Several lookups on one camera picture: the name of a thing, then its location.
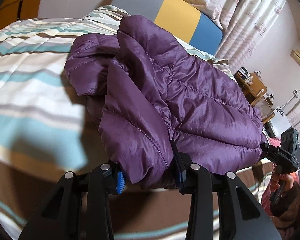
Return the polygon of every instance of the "hand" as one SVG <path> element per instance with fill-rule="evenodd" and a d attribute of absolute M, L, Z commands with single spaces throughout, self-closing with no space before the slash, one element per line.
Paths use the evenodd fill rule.
<path fill-rule="evenodd" d="M 289 191 L 293 187 L 293 176 L 288 173 L 288 174 L 280 174 L 279 176 L 273 171 L 271 180 L 270 180 L 270 190 L 271 191 L 276 191 L 280 185 L 279 181 L 280 180 L 285 180 L 286 181 L 286 186 L 284 187 L 284 191 Z"/>

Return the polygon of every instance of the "black clamp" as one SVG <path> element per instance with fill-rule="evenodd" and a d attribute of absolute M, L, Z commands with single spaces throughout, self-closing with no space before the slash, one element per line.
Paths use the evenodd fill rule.
<path fill-rule="evenodd" d="M 290 128 L 281 134 L 281 147 L 261 143 L 261 149 L 266 152 L 266 158 L 277 165 L 275 170 L 277 175 L 296 172 L 298 170 L 299 162 L 296 159 L 298 136 L 298 131 Z M 280 187 L 270 195 L 270 201 L 274 204 L 278 203 L 286 182 L 280 180 L 279 185 Z"/>
<path fill-rule="evenodd" d="M 235 173 L 209 172 L 170 142 L 177 188 L 181 194 L 192 194 L 186 240 L 213 239 L 212 192 L 218 193 L 220 240 L 281 240 L 269 216 Z"/>
<path fill-rule="evenodd" d="M 124 177 L 119 165 L 109 161 L 92 172 L 67 172 L 32 215 L 19 240 L 77 240 L 82 193 L 87 199 L 87 240 L 113 240 L 108 195 L 121 194 Z"/>

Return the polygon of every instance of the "striped bedding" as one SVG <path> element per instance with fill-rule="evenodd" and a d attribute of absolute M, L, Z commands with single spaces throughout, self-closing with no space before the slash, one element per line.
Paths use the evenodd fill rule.
<path fill-rule="evenodd" d="M 69 84 L 64 64 L 76 37 L 115 34 L 125 15 L 123 10 L 105 6 L 83 19 L 23 20 L 0 31 L 0 216 L 14 225 L 13 231 L 25 225 L 65 171 L 84 173 L 107 161 L 97 127 L 86 113 L 85 98 L 79 98 Z M 178 41 L 189 54 L 209 61 L 234 80 L 226 60 Z M 268 166 L 260 163 L 259 168 L 240 172 L 256 196 L 263 190 L 264 176 L 272 170 Z M 254 169 L 260 169 L 258 177 Z M 174 190 L 126 192 L 113 199 L 116 238 L 159 239 L 174 233 L 182 237 L 189 210 L 174 214 L 177 209 L 164 205 L 164 199 L 178 206 L 181 201 L 183 208 L 190 203 L 189 196 Z M 135 216 L 123 223 L 117 219 L 122 217 L 116 213 L 118 205 L 130 207 L 127 215 Z M 217 208 L 215 215 L 218 228 Z"/>

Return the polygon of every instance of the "wooden furniture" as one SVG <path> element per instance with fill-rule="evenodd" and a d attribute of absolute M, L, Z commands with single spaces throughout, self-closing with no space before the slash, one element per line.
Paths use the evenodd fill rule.
<path fill-rule="evenodd" d="M 270 106 L 273 106 L 273 100 L 269 97 L 268 94 L 266 94 L 265 99 L 267 100 L 267 102 L 268 102 L 268 104 L 269 104 Z"/>
<path fill-rule="evenodd" d="M 0 30 L 17 21 L 38 16 L 40 0 L 4 0 L 0 6 Z"/>
<path fill-rule="evenodd" d="M 246 99 L 251 104 L 257 98 L 262 97 L 267 92 L 267 88 L 255 73 L 250 73 L 250 75 L 252 76 L 252 85 L 248 85 L 238 72 L 234 74 L 234 77 L 241 87 Z"/>
<path fill-rule="evenodd" d="M 255 99 L 251 105 L 260 109 L 263 124 L 274 117 L 274 111 L 271 109 L 271 106 L 263 96 Z"/>

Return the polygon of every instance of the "finger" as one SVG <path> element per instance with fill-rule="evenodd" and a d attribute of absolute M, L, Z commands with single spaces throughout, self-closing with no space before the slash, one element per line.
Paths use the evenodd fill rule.
<path fill-rule="evenodd" d="M 280 178 L 279 178 L 278 174 L 276 174 L 274 172 L 272 173 L 271 179 L 273 181 L 275 181 L 275 182 L 279 182 L 280 181 Z"/>
<path fill-rule="evenodd" d="M 288 191 L 293 187 L 293 176 L 291 174 L 281 174 L 280 179 L 286 181 L 286 186 L 284 190 Z"/>
<path fill-rule="evenodd" d="M 271 182 L 270 182 L 270 185 L 271 185 L 275 190 L 278 189 L 278 188 L 280 187 L 279 183 L 276 183 L 276 182 L 274 182 L 274 181 L 271 181 Z"/>

